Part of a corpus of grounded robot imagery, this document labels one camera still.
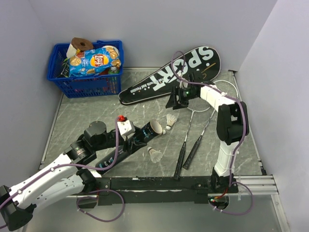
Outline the black shuttlecock tube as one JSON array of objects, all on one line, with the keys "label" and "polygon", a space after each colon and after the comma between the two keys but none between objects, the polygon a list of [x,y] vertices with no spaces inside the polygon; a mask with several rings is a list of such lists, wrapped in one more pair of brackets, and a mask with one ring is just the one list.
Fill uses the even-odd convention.
[{"label": "black shuttlecock tube", "polygon": [[[145,137],[145,141],[148,144],[153,138],[159,136],[163,132],[163,128],[161,124],[156,120],[152,119],[147,124],[145,124],[142,128],[135,126],[135,132],[137,130],[141,130],[142,135]],[[105,174],[109,169],[110,166],[116,166],[120,162],[122,162],[124,159],[129,157],[132,154],[128,154],[127,152],[124,152],[122,150],[122,147],[120,147],[120,151],[116,153],[116,151],[112,151],[107,156],[102,158],[99,162],[96,164],[96,168],[104,169],[107,168],[107,170],[99,170],[97,171],[99,174]]]}]

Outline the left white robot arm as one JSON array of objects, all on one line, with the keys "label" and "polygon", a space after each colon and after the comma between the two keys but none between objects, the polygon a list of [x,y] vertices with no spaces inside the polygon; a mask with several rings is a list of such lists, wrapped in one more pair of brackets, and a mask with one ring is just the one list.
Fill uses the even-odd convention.
[{"label": "left white robot arm", "polygon": [[33,215],[69,195],[90,194],[95,190],[93,172],[105,174],[132,155],[163,129],[156,120],[142,128],[118,116],[115,128],[107,131],[102,121],[94,121],[48,166],[12,187],[0,188],[0,213],[5,227],[15,232]]}]

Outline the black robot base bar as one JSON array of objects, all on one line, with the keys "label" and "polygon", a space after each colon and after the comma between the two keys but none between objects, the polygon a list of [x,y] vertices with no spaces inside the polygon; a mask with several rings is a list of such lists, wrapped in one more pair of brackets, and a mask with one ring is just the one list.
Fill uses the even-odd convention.
[{"label": "black robot base bar", "polygon": [[120,203],[115,190],[124,198],[125,203],[208,203],[208,198],[223,193],[238,193],[236,184],[215,181],[210,176],[173,177],[101,177],[97,178],[93,190],[103,189],[100,193],[77,193],[82,196],[98,196],[98,204]]}]

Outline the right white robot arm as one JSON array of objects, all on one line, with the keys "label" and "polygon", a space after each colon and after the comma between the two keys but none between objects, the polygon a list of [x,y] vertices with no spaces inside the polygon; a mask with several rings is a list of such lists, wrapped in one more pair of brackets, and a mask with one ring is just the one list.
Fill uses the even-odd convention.
[{"label": "right white robot arm", "polygon": [[217,162],[211,174],[215,192],[226,192],[234,178],[238,149],[249,133],[247,106],[238,99],[234,84],[219,80],[208,86],[173,87],[166,108],[190,108],[193,112],[213,108],[217,114],[216,131],[220,139]]}]

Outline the black SPORT racket bag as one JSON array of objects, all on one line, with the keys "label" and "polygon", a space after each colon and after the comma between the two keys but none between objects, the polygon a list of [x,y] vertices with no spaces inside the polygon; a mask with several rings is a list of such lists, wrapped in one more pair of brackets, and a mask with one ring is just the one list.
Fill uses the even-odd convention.
[{"label": "black SPORT racket bag", "polygon": [[173,72],[189,81],[205,83],[216,78],[220,70],[221,59],[217,50],[199,46],[121,91],[118,99],[122,105],[134,105],[170,95],[172,87],[180,83]]}]

